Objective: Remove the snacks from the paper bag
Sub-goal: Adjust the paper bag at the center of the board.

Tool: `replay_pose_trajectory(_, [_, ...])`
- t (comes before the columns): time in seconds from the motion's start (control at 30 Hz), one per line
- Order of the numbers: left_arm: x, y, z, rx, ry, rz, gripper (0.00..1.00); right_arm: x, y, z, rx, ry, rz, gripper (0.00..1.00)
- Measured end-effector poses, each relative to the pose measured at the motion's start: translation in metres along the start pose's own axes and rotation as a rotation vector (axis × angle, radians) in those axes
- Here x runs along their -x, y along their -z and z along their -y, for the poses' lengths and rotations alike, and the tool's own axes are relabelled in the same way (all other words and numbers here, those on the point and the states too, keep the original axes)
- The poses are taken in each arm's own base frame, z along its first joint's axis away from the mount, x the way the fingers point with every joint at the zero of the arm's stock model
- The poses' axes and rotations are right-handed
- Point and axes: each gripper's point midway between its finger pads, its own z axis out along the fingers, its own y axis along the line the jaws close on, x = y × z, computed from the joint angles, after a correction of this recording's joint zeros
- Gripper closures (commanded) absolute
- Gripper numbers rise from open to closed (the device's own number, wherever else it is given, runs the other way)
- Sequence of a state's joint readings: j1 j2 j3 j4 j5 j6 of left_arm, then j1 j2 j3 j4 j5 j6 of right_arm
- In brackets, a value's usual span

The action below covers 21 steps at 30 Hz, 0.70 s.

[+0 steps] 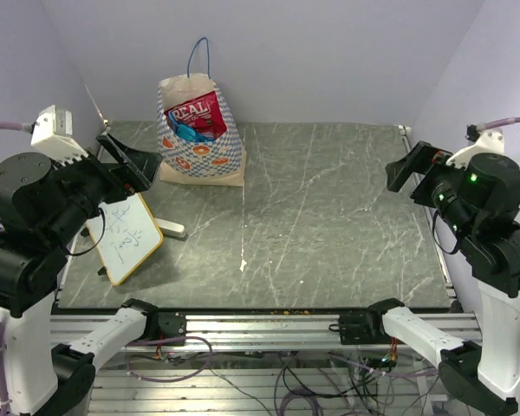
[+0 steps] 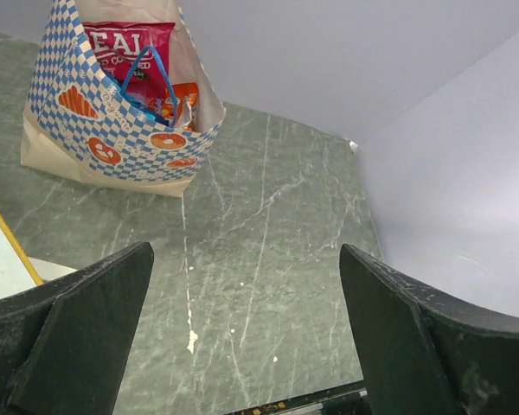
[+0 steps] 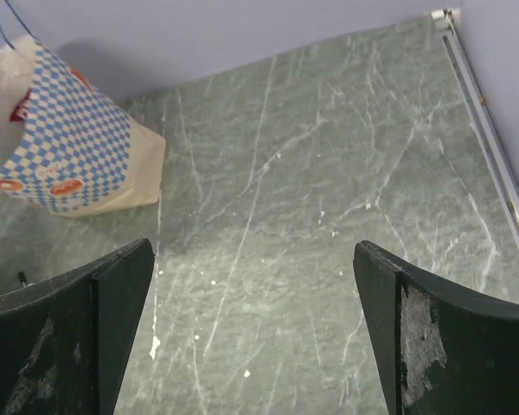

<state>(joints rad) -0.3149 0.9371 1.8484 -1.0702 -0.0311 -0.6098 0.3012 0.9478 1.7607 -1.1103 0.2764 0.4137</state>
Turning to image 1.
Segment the blue Slendy fruit snack bag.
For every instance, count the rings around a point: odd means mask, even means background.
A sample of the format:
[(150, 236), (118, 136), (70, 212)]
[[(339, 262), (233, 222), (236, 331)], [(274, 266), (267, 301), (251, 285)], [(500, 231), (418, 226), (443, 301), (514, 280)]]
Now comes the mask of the blue Slendy fruit snack bag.
[(191, 127), (184, 124), (174, 123), (172, 126), (172, 130), (174, 133), (180, 137), (182, 140), (193, 143), (206, 143), (213, 142), (215, 139), (213, 137), (206, 136), (192, 129)]

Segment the red REAL chips bag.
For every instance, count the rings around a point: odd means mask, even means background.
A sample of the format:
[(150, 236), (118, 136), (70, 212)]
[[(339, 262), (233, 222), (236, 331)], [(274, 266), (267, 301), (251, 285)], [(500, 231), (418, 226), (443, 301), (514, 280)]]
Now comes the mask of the red REAL chips bag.
[(227, 130), (218, 97), (214, 91), (167, 109), (165, 116), (171, 129), (174, 123), (184, 124), (215, 140)]

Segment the blue checkered paper bag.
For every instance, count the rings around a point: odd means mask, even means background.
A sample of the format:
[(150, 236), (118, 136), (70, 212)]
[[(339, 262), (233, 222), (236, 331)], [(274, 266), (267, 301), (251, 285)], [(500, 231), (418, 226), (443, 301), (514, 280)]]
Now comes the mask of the blue checkered paper bag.
[[(191, 61), (187, 62), (182, 75), (165, 78), (158, 84), (157, 136), (162, 156), (159, 179), (181, 185), (242, 187), (245, 146), (233, 114), (217, 83), (211, 78), (211, 59), (206, 59), (204, 73), (193, 73), (191, 64)], [(211, 91), (218, 97), (226, 132), (213, 142), (182, 140), (168, 125), (165, 111)]]

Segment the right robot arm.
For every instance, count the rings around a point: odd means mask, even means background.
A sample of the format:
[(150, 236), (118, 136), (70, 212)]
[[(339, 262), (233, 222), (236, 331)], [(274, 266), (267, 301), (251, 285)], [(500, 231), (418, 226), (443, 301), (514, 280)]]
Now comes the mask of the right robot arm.
[(520, 406), (520, 167), (500, 150), (468, 146), (449, 153), (419, 142), (387, 165), (387, 189), (399, 191), (415, 173), (421, 180), (413, 202), (449, 227), (453, 252), (471, 267), (484, 316), (481, 342), (447, 334), (395, 298), (370, 305), (362, 318), (343, 317), (332, 329), (349, 344), (401, 341), (437, 369), (453, 398), (487, 415), (514, 415)]

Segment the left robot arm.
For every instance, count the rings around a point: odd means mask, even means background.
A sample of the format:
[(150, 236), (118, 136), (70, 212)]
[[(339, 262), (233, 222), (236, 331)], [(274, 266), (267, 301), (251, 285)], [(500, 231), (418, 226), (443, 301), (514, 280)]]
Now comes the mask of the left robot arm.
[(103, 204), (147, 191), (162, 160), (108, 133), (98, 141), (111, 162), (29, 152), (0, 163), (0, 415), (64, 415), (123, 347), (159, 336), (159, 308), (131, 299), (88, 336), (50, 340), (57, 277), (72, 256), (68, 244), (103, 215)]

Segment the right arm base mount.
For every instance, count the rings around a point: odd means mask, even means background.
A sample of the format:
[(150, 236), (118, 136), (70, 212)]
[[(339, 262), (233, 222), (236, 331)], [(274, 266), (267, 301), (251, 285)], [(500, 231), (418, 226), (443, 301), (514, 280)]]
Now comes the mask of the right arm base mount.
[(340, 315), (337, 323), (330, 324), (328, 330), (338, 334), (344, 346), (388, 344), (391, 341), (389, 336), (373, 332), (363, 314)]

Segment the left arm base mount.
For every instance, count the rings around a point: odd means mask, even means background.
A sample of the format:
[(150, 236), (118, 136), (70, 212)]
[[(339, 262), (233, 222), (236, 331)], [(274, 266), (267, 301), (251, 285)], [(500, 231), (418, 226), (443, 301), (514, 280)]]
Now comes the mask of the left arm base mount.
[(186, 335), (187, 320), (184, 315), (179, 312), (159, 312), (155, 319), (156, 327), (152, 330), (150, 339), (152, 341), (178, 338), (177, 341), (171, 341), (169, 346), (183, 346)]

